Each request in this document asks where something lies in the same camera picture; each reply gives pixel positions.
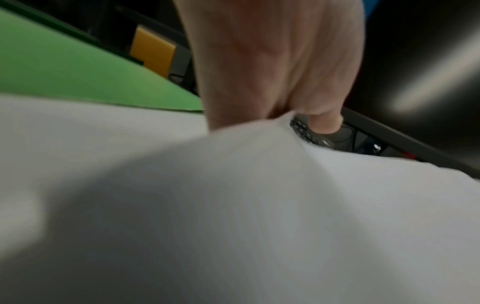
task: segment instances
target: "glossy black surface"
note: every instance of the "glossy black surface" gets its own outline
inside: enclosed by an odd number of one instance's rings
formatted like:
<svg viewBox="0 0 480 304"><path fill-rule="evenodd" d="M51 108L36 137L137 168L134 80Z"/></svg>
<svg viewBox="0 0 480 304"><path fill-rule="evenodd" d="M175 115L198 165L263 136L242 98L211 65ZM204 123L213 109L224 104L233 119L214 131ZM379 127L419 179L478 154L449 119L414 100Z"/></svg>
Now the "glossy black surface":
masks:
<svg viewBox="0 0 480 304"><path fill-rule="evenodd" d="M480 168L480 1L383 0L345 106Z"/></svg>

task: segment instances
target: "white fabric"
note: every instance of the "white fabric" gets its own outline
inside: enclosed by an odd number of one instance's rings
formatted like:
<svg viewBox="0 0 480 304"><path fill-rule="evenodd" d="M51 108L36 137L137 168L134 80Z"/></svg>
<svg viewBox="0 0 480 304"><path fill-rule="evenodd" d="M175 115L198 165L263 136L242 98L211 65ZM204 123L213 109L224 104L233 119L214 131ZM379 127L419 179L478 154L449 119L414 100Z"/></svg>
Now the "white fabric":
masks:
<svg viewBox="0 0 480 304"><path fill-rule="evenodd" d="M285 120L155 152L204 123L38 102L0 99L1 181L21 183L0 189L1 303L479 302L462 173L305 145Z"/></svg>

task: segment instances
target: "black frame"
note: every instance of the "black frame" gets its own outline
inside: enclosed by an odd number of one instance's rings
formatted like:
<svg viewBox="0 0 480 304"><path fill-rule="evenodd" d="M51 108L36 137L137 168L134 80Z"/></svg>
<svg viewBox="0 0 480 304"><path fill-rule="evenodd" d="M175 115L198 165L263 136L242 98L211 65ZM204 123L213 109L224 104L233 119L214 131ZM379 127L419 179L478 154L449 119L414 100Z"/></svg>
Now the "black frame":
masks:
<svg viewBox="0 0 480 304"><path fill-rule="evenodd" d="M429 162L442 168L455 169L473 178L480 179L480 170L459 162L436 148L348 108L344 107L341 114L345 124L377 138L400 151L411 153L421 161Z"/></svg>

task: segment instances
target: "human hand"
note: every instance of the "human hand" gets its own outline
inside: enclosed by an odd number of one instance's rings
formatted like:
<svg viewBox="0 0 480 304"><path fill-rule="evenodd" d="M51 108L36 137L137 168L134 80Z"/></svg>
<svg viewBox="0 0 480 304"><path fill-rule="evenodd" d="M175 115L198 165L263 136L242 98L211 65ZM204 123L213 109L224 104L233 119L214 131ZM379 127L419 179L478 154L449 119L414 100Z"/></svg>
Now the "human hand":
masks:
<svg viewBox="0 0 480 304"><path fill-rule="evenodd" d="M211 130L289 111L333 133L363 53L361 0L174 0Z"/></svg>

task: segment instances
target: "finger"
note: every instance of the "finger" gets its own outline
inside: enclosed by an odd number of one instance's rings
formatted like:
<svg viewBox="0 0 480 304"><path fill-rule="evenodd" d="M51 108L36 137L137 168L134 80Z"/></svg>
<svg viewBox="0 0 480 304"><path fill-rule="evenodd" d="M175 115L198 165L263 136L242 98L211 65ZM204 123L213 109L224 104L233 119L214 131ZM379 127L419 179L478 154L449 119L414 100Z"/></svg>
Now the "finger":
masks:
<svg viewBox="0 0 480 304"><path fill-rule="evenodd" d="M344 118L339 109L334 109L320 115L308 116L308 127L315 133L331 134L340 129Z"/></svg>

